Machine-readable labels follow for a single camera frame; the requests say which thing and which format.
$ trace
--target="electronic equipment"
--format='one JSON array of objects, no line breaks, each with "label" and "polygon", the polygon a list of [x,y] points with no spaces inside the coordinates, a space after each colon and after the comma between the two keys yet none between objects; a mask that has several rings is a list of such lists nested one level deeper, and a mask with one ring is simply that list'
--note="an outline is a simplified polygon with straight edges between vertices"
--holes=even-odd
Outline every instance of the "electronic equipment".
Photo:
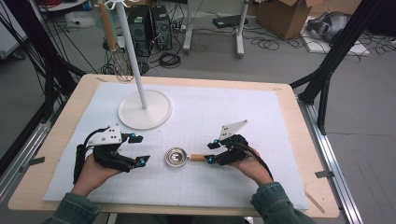
[{"label": "electronic equipment", "polygon": [[148,57],[150,55],[149,44],[153,39],[149,7],[146,5],[132,6],[128,17],[128,25],[134,41],[136,56]]},{"label": "electronic equipment", "polygon": [[306,30],[314,30],[325,41],[333,43],[334,39],[339,36],[346,27],[349,18],[350,16],[343,12],[324,12],[320,17],[309,20]]},{"label": "electronic equipment", "polygon": [[239,26],[239,22],[241,21],[241,16],[228,16],[228,17],[221,17],[213,19],[213,23],[218,27],[226,28],[226,27],[235,27]]},{"label": "electronic equipment", "polygon": [[172,36],[170,30],[170,19],[166,11],[166,7],[151,7],[151,16],[157,49],[171,49]]}]

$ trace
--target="aluminum rail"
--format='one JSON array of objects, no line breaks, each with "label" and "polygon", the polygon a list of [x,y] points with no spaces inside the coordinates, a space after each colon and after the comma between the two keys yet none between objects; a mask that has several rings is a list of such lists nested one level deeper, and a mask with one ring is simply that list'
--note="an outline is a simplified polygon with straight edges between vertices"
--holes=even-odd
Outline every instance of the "aluminum rail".
[{"label": "aluminum rail", "polygon": [[304,108],[306,110],[307,116],[309,117],[309,121],[311,127],[314,131],[314,134],[317,138],[318,145],[320,147],[321,154],[323,159],[326,162],[328,171],[332,172],[334,177],[332,181],[337,190],[338,196],[340,198],[341,204],[344,207],[344,211],[346,213],[346,217],[351,224],[362,224],[361,214],[359,213],[358,207],[356,206],[352,195],[347,186],[347,182],[344,179],[344,175],[341,171],[340,166],[338,165],[338,161],[335,158],[334,152],[332,150],[332,146],[330,145],[329,139],[326,135],[323,135],[320,131],[320,128],[317,125],[318,121],[318,112],[313,105],[304,104]]}]

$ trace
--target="forearm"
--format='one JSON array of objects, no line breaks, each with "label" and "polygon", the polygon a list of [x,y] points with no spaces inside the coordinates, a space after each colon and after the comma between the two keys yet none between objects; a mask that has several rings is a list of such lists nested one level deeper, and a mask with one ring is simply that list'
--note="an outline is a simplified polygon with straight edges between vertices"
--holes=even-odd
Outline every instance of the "forearm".
[{"label": "forearm", "polygon": [[265,224],[315,223],[312,218],[294,209],[285,190],[277,182],[261,185],[253,195],[251,203]]},{"label": "forearm", "polygon": [[83,196],[66,193],[53,217],[45,223],[93,223],[100,209],[100,205],[91,203]]}]

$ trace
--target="table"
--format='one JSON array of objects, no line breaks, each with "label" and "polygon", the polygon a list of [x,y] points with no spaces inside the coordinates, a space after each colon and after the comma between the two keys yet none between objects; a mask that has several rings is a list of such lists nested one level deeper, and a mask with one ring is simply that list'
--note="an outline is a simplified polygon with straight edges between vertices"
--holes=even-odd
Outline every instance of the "table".
[{"label": "table", "polygon": [[[326,178],[317,178],[315,172],[323,168],[318,159],[315,146],[304,122],[303,115],[291,87],[287,84],[256,83],[240,81],[222,81],[205,79],[142,77],[143,83],[153,85],[175,85],[192,87],[213,87],[227,89],[245,89],[273,91],[282,110],[290,143],[299,166],[304,191],[309,201],[309,209],[304,211],[311,217],[338,217],[339,210],[329,182]],[[18,185],[8,206],[16,210],[55,210],[59,203],[44,202],[43,196],[56,169],[58,159],[69,142],[74,130],[93,97],[96,87],[101,82],[118,82],[114,76],[86,75],[78,83],[73,95],[65,106],[60,117],[53,125],[46,141],[36,157],[45,157],[44,163],[33,165]],[[102,204],[102,212],[111,213],[155,213],[180,215],[213,215],[213,216],[257,216],[251,208],[213,208],[184,207],[139,204]]]}]

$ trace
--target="black metal pole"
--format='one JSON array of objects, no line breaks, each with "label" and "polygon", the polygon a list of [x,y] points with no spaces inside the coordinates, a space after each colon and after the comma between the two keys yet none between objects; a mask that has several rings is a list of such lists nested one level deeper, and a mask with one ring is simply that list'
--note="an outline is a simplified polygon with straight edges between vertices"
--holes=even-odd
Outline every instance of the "black metal pole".
[{"label": "black metal pole", "polygon": [[388,0],[362,0],[345,29],[336,38],[320,67],[314,73],[302,77],[290,84],[291,87],[295,89],[308,83],[305,90],[299,94],[299,99],[306,104],[312,105],[317,95],[321,92],[318,126],[322,134],[326,134],[324,125],[332,74],[341,61],[347,56],[347,53],[359,39],[372,18],[387,1]]}]

